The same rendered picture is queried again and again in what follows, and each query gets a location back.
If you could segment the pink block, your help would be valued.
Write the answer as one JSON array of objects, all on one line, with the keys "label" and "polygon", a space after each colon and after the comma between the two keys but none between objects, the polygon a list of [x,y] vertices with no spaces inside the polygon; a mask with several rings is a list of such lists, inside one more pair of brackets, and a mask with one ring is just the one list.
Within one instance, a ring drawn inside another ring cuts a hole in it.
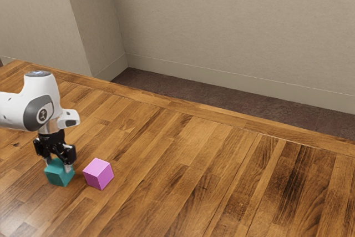
[{"label": "pink block", "polygon": [[83,169],[83,174],[87,184],[99,190],[103,190],[114,177],[111,164],[99,158],[94,158]]}]

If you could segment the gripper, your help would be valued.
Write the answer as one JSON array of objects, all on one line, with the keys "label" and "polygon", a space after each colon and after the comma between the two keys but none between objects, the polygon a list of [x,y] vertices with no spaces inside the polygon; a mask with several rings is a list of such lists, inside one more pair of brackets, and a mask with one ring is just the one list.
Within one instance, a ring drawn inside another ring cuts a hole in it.
[{"label": "gripper", "polygon": [[64,164],[66,173],[72,171],[73,163],[77,159],[75,145],[68,145],[65,142],[65,132],[56,132],[52,134],[38,134],[33,141],[35,151],[42,157],[46,164],[52,161],[51,153],[55,154]]}]

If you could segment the teal block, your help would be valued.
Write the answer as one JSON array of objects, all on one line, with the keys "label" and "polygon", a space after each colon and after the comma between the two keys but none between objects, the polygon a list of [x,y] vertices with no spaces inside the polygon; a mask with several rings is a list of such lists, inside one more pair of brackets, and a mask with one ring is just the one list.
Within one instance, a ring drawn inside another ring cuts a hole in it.
[{"label": "teal block", "polygon": [[66,187],[75,175],[73,167],[70,166],[70,171],[67,173],[65,165],[58,158],[52,159],[50,164],[45,167],[44,173],[51,184],[63,187]]}]

